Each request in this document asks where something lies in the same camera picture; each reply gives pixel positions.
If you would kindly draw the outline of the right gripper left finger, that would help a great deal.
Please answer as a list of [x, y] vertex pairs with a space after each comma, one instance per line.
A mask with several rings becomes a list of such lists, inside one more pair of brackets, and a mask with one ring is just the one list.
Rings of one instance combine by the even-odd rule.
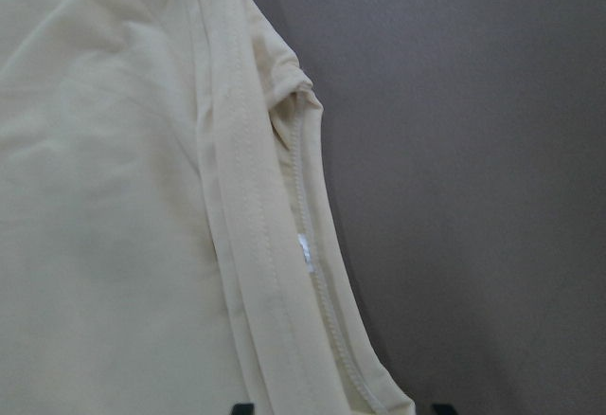
[[255, 410], [254, 403], [237, 403], [232, 406], [230, 415], [254, 415]]

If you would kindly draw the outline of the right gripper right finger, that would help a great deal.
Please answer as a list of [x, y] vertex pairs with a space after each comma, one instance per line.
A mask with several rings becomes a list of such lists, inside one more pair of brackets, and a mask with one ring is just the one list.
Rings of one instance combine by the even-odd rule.
[[435, 415], [455, 415], [455, 407], [451, 404], [433, 403], [431, 408]]

